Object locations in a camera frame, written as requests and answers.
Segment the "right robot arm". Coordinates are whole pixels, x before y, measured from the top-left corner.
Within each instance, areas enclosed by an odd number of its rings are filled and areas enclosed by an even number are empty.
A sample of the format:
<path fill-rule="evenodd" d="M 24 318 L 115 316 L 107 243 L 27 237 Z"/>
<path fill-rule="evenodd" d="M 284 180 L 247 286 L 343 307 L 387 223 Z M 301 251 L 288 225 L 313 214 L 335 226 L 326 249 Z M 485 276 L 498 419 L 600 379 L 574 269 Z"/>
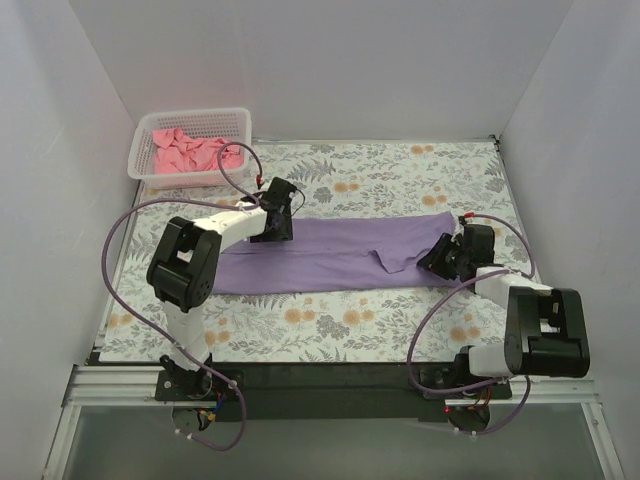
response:
<path fill-rule="evenodd" d="M 408 381 L 429 396 L 475 397 L 517 376 L 583 378 L 590 352 L 578 291 L 534 281 L 495 261 L 495 231 L 460 217 L 456 235 L 444 234 L 417 265 L 445 280 L 457 281 L 451 296 L 467 290 L 506 312 L 504 337 L 489 345 L 467 346 L 434 384 L 422 367 L 409 365 Z"/>

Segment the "purple t shirt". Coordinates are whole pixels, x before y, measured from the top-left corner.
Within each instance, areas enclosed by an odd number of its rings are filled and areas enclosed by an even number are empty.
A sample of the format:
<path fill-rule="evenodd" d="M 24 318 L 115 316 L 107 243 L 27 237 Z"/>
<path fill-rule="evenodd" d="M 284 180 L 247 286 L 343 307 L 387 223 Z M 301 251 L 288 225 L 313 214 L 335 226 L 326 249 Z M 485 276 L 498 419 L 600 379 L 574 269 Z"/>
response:
<path fill-rule="evenodd" d="M 295 219 L 291 241 L 239 242 L 224 251 L 213 292 L 266 295 L 449 286 L 417 262 L 455 228 L 449 212 Z"/>

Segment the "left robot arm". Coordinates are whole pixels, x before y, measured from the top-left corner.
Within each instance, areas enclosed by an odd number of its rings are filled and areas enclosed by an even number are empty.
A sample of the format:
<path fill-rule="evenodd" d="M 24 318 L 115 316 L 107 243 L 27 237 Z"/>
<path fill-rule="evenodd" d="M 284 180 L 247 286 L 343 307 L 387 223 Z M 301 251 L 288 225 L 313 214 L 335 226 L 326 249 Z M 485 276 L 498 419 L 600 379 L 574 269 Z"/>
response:
<path fill-rule="evenodd" d="M 205 339 L 203 304 L 214 286 L 222 252 L 242 241 L 285 242 L 293 239 L 291 203 L 299 189 L 274 178 L 265 191 L 244 197 L 231 210 L 197 220 L 175 217 L 167 224 L 148 268 L 173 338 L 169 355 L 160 359 L 172 385 L 193 400 L 213 386 Z"/>

